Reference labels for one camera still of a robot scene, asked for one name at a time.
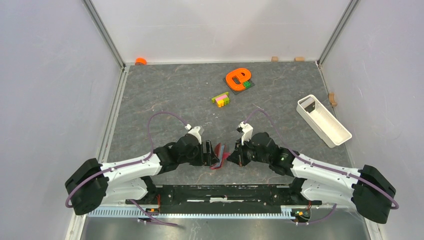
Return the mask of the orange round cap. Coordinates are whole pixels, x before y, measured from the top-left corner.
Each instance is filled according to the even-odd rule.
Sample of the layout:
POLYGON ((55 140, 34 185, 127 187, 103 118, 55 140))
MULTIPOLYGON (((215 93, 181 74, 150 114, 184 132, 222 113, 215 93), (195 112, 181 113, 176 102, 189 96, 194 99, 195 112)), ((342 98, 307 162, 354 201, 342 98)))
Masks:
POLYGON ((146 65, 147 64, 147 61, 144 58, 142 58, 142 57, 138 57, 138 58, 135 59, 134 64, 136 66, 146 65))

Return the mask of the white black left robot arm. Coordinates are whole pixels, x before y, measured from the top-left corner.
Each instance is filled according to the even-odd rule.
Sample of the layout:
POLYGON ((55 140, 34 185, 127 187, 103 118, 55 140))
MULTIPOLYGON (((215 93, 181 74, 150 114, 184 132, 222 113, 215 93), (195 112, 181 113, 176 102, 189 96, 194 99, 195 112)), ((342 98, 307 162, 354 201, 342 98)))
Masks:
POLYGON ((68 193, 65 205, 81 216, 102 204, 126 200, 151 204, 157 198, 152 176, 174 171, 182 164, 213 167, 219 162, 209 140, 200 143, 189 133, 176 142, 128 160, 99 163, 96 158, 91 158, 65 182, 68 193))

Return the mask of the wooden block right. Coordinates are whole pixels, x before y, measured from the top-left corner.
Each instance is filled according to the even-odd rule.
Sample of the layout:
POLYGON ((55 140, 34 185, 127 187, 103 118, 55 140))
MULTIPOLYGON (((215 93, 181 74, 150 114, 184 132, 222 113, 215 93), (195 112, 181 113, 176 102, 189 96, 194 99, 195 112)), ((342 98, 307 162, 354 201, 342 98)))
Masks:
POLYGON ((294 58, 294 61, 295 62, 304 62, 305 61, 305 58, 302 57, 302 56, 297 56, 297 57, 294 58))

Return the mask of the dark square base plate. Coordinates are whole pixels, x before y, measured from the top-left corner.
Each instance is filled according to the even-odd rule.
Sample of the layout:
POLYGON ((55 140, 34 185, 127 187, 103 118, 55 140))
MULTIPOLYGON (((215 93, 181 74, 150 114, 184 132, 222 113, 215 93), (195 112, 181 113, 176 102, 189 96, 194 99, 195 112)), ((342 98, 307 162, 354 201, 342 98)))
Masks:
POLYGON ((248 89, 255 86, 255 83, 251 79, 241 83, 237 78, 234 77, 231 82, 234 82, 236 85, 242 85, 244 87, 244 89, 242 89, 241 91, 236 91, 227 83, 225 77, 222 80, 234 95, 238 95, 240 93, 243 93, 243 92, 247 91, 248 89))

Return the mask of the wooden curved piece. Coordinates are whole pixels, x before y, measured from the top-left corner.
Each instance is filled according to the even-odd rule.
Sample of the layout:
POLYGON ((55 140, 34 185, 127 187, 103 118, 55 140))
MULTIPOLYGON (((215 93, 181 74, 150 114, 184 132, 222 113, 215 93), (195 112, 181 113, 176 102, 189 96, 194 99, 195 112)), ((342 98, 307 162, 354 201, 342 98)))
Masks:
POLYGON ((335 98, 335 94, 333 92, 330 92, 328 94, 328 100, 329 100, 329 103, 330 103, 331 107, 334 108, 334 107, 336 107, 338 105, 338 103, 336 101, 336 98, 335 98))

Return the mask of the red leather card holder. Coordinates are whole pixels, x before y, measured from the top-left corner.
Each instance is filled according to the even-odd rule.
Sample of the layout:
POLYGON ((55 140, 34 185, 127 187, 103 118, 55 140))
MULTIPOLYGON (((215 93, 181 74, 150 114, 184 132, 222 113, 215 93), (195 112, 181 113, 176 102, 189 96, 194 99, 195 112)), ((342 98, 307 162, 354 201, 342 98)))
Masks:
POLYGON ((224 165, 224 161, 231 155, 231 153, 227 151, 226 145, 222 143, 215 146, 214 153, 218 158, 218 162, 209 167, 211 170, 220 169, 224 165))

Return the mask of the orange letter e shape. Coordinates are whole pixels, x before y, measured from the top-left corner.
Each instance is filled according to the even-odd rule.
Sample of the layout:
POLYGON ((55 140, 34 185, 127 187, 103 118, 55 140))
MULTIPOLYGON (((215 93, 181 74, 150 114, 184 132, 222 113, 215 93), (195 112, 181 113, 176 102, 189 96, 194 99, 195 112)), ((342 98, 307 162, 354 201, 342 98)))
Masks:
POLYGON ((229 72, 224 78, 224 82, 235 94, 241 93, 252 86, 250 82, 251 72, 246 68, 237 68, 229 72))

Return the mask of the colourful block stack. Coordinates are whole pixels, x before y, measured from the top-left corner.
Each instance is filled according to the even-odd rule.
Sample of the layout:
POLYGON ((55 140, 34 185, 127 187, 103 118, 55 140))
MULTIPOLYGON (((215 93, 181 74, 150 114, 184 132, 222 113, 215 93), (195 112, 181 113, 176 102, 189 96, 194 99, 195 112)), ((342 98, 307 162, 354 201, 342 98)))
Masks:
POLYGON ((222 107, 224 107, 224 106, 226 106, 230 103, 230 97, 229 96, 230 96, 229 92, 227 91, 227 92, 224 92, 222 94, 219 94, 219 95, 211 98, 211 102, 213 104, 216 104, 216 106, 218 108, 222 108, 222 107))

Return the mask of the green small block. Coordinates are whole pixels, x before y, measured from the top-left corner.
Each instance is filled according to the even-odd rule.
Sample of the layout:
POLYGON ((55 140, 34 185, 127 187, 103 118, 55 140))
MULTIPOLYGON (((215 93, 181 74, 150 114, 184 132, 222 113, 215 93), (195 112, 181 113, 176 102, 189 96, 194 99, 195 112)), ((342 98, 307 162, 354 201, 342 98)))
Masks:
POLYGON ((248 88, 250 88, 252 85, 251 85, 251 83, 250 83, 249 81, 245 81, 245 82, 243 83, 243 86, 244 86, 244 88, 245 88, 245 89, 248 89, 248 88))

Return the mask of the white plastic tray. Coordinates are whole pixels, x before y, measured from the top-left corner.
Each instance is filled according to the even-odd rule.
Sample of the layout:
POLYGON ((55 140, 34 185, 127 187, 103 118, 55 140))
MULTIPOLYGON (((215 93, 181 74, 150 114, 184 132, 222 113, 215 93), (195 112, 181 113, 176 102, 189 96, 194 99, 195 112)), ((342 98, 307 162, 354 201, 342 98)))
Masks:
POLYGON ((340 146, 352 134, 312 94, 297 101, 296 111, 329 148, 340 146))

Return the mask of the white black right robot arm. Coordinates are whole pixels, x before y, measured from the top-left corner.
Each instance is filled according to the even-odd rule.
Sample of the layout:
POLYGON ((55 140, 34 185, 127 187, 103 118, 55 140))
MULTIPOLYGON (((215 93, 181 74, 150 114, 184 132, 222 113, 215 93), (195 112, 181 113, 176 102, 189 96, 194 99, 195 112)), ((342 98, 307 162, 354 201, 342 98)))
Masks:
POLYGON ((374 166, 351 168, 319 161, 278 146, 267 132, 237 140, 227 160, 243 167, 264 163, 278 175, 293 177, 288 196, 295 204, 310 201, 351 207, 378 224, 385 224, 390 211, 399 208, 395 187, 374 166))

